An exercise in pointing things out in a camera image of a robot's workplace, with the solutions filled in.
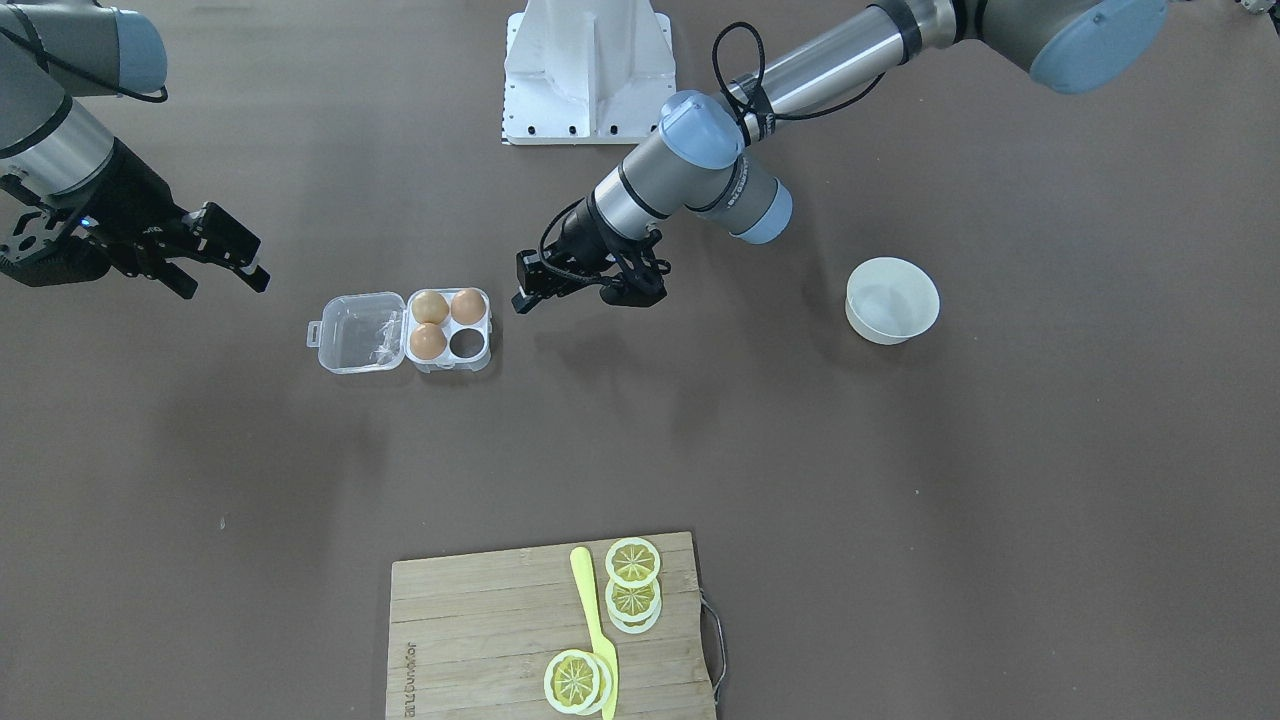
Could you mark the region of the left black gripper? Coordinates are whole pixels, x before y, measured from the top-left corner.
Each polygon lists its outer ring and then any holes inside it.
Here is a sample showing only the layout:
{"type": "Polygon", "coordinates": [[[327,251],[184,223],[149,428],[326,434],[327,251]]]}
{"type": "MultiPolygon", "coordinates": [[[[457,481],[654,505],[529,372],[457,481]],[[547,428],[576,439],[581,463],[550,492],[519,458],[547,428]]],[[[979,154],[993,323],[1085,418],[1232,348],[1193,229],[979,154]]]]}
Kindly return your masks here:
{"type": "Polygon", "coordinates": [[[655,256],[662,240],[657,227],[643,229],[637,240],[625,237],[605,222],[593,199],[576,202],[557,220],[554,242],[541,240],[540,254],[524,250],[516,255],[518,290],[512,306],[517,314],[593,286],[614,307],[652,307],[667,297],[669,264],[655,256]]]}

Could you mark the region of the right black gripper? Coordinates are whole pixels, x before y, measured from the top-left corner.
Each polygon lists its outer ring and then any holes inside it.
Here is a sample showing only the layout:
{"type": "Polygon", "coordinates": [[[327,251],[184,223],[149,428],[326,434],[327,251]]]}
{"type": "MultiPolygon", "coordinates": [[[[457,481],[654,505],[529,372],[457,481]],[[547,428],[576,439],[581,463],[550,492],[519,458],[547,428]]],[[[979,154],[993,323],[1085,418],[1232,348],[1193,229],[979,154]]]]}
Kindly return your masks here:
{"type": "MultiPolygon", "coordinates": [[[[3,275],[28,287],[93,282],[109,270],[159,281],[191,300],[198,282],[172,263],[161,242],[186,232],[187,211],[169,184],[120,140],[84,186],[38,197],[17,173],[3,191],[24,206],[3,234],[3,275]]],[[[189,214],[197,259],[236,273],[262,293],[270,274],[260,265],[261,240],[216,202],[189,214]]]]}

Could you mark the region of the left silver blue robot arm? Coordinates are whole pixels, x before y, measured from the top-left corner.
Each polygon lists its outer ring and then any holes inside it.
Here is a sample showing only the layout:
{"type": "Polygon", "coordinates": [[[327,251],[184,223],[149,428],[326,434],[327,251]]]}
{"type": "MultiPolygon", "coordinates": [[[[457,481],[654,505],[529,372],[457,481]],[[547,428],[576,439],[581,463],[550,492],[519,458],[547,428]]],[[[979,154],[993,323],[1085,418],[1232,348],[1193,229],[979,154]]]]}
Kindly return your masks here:
{"type": "Polygon", "coordinates": [[[840,26],[714,94],[664,100],[650,135],[516,254],[513,310],[598,288],[604,304],[650,307],[667,295],[660,224],[690,213],[748,243],[790,222],[792,196],[750,154],[778,129],[864,99],[931,47],[977,40],[1059,94],[1084,94],[1130,67],[1164,28],[1165,1],[870,1],[840,26]]]}

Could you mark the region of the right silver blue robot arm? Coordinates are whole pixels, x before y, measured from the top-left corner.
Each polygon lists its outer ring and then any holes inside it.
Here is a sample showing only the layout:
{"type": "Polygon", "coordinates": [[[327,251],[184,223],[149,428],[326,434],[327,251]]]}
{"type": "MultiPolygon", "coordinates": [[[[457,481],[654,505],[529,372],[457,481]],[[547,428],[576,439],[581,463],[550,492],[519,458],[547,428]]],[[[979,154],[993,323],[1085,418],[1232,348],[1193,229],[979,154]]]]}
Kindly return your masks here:
{"type": "Polygon", "coordinates": [[[143,277],[183,299],[180,258],[224,268],[252,291],[269,273],[260,238],[215,202],[187,210],[83,104],[168,99],[163,37],[142,13],[96,1],[5,1],[1,12],[3,192],[22,208],[3,234],[3,274],[40,288],[143,277]]]}

